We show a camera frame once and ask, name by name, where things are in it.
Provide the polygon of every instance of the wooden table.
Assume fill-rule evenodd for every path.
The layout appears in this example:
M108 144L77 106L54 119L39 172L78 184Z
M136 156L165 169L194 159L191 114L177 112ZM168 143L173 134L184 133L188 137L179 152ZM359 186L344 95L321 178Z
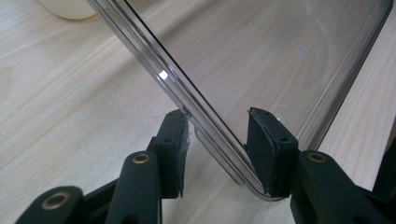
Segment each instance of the wooden table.
M98 16L67 21L37 1L0 2L0 223L44 191L88 193L117 178L176 109ZM373 187L396 115L396 13L391 12L321 151ZM293 223L289 200L236 185L191 135L185 196L164 223Z

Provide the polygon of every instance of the transparent lid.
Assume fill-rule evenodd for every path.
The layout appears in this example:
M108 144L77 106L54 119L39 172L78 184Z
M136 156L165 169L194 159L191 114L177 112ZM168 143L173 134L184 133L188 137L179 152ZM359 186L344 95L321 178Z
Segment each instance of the transparent lid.
M265 198L248 110L316 149L391 9L388 0L89 0L228 174Z

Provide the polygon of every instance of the transparent plastic box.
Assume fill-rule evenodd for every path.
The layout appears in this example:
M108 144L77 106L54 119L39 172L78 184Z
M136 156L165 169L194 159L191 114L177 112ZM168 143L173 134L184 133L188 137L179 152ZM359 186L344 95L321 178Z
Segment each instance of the transparent plastic box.
M89 0L225 171L268 199L244 144L248 110L317 149L390 0Z

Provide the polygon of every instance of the brass screw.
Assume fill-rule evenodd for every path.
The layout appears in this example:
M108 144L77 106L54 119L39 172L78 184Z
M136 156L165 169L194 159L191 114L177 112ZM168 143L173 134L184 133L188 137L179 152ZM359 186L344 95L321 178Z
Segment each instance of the brass screw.
M149 155L147 155L147 154L137 155L132 160L134 163L137 163L137 164L145 163L145 162L149 161Z
M326 158L318 153L309 153L308 159L314 162L320 162L320 163L326 162Z
M45 210L52 210L61 207L62 205L66 204L69 200L70 200L70 193L61 191L49 196L41 204L41 207Z

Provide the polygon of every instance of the light wood surface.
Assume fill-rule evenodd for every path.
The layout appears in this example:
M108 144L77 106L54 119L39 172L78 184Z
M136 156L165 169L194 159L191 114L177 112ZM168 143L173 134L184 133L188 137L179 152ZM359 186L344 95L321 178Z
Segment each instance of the light wood surface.
M175 109L99 17L67 21L37 1L0 2L0 223L44 191L88 193L145 150ZM370 189L396 115L396 13L320 150ZM289 200L266 203L236 185L191 135L185 196L164 223L293 223Z

